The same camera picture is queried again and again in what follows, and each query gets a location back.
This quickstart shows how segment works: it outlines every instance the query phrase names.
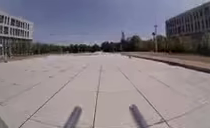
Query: metal bar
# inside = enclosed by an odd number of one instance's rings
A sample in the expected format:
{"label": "metal bar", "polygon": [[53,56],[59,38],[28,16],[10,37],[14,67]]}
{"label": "metal bar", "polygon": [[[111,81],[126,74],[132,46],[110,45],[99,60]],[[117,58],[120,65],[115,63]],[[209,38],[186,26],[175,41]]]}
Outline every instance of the metal bar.
{"label": "metal bar", "polygon": [[139,128],[147,128],[148,127],[148,124],[146,123],[144,117],[142,116],[142,114],[140,113],[140,111],[138,110],[138,107],[136,105],[132,104],[129,107],[129,110],[130,110],[135,122],[139,126]]}
{"label": "metal bar", "polygon": [[64,128],[75,128],[76,124],[78,123],[81,113],[82,113],[82,109],[79,106],[76,106],[74,110],[72,111]]}

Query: blue sky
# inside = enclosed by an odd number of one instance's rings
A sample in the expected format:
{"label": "blue sky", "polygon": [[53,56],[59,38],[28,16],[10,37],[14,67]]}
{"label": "blue sky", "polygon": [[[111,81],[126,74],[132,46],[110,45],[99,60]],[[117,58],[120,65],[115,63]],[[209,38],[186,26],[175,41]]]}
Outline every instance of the blue sky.
{"label": "blue sky", "polygon": [[154,24],[209,0],[0,0],[0,10],[34,22],[34,40],[45,43],[119,41],[121,31],[150,38]]}

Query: road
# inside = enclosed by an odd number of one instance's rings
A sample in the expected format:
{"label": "road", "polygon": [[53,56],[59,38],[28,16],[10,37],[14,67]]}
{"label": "road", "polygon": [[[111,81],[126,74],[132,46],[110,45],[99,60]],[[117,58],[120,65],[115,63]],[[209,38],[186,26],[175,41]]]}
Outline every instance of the road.
{"label": "road", "polygon": [[210,128],[210,74],[119,54],[51,55],[0,63],[0,123],[62,128]]}

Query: street light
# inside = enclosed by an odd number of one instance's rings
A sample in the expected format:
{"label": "street light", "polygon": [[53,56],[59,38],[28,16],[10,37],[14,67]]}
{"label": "street light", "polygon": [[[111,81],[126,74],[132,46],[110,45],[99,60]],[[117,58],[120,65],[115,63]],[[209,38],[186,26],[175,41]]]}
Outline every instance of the street light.
{"label": "street light", "polygon": [[152,35],[153,35],[154,42],[155,42],[155,52],[158,52],[158,44],[157,44],[157,39],[156,39],[158,25],[154,25],[154,27],[155,27],[155,32],[153,32]]}

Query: distant building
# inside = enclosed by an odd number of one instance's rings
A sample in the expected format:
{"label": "distant building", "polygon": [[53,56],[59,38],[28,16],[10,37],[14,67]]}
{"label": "distant building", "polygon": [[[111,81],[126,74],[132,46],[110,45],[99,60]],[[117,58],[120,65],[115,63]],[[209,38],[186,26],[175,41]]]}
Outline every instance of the distant building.
{"label": "distant building", "polygon": [[0,54],[11,55],[12,44],[32,42],[33,23],[0,11]]}
{"label": "distant building", "polygon": [[166,35],[201,37],[210,32],[210,2],[166,21]]}

